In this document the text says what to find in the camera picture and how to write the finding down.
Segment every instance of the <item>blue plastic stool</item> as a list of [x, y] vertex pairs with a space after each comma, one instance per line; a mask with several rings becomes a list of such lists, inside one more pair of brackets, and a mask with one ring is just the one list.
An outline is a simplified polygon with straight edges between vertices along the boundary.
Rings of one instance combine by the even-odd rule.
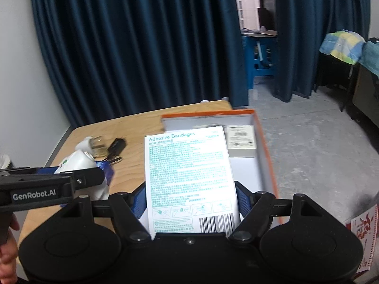
[[245, 50], [248, 89], [251, 90], [255, 76], [276, 75], [277, 39], [274, 37], [243, 36], [242, 40]]

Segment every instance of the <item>finger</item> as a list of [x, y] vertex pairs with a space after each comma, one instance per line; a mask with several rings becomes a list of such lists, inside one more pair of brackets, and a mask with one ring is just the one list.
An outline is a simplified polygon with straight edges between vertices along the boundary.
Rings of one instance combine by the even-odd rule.
[[16, 259], [18, 255], [17, 242], [13, 237], [10, 229], [8, 229], [8, 239], [6, 244], [0, 246], [0, 266], [1, 264], [7, 264]]
[[0, 279], [11, 278], [16, 274], [16, 260], [9, 264], [0, 264]]
[[10, 278], [1, 279], [1, 284], [15, 284], [17, 282], [17, 275], [13, 275]]
[[12, 229], [14, 229], [15, 231], [18, 231], [20, 229], [20, 224], [17, 221], [16, 215], [14, 213], [12, 214], [12, 220], [11, 220], [11, 224], [9, 226]]

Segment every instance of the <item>plaid cloth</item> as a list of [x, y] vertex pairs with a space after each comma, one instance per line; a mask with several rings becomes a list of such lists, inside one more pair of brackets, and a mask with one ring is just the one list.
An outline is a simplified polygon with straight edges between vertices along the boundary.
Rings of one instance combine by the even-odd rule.
[[358, 33], [342, 30], [326, 34], [320, 52], [355, 65], [362, 55], [362, 47], [366, 41]]

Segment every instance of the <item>screw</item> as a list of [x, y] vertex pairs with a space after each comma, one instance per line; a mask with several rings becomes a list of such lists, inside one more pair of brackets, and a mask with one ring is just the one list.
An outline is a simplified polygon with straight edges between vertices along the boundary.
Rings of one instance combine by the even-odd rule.
[[232, 235], [232, 237], [233, 239], [238, 240], [238, 241], [247, 241], [251, 239], [251, 234], [246, 231], [238, 231], [238, 232], [235, 232]]
[[186, 244], [191, 245], [195, 243], [195, 238], [188, 237], [188, 238], [185, 238], [185, 241], [186, 241]]
[[144, 241], [149, 237], [149, 234], [146, 232], [136, 231], [131, 233], [129, 237], [134, 241]]

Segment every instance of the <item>blue curtain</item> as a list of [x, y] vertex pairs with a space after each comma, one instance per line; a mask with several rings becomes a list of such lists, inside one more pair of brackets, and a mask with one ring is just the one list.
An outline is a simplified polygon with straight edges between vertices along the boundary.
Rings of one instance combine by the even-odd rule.
[[235, 0], [32, 0], [73, 127], [229, 97], [248, 104]]
[[309, 97], [325, 35], [345, 29], [367, 39], [370, 0], [275, 0], [275, 4], [279, 62], [274, 94], [286, 102], [293, 92]]

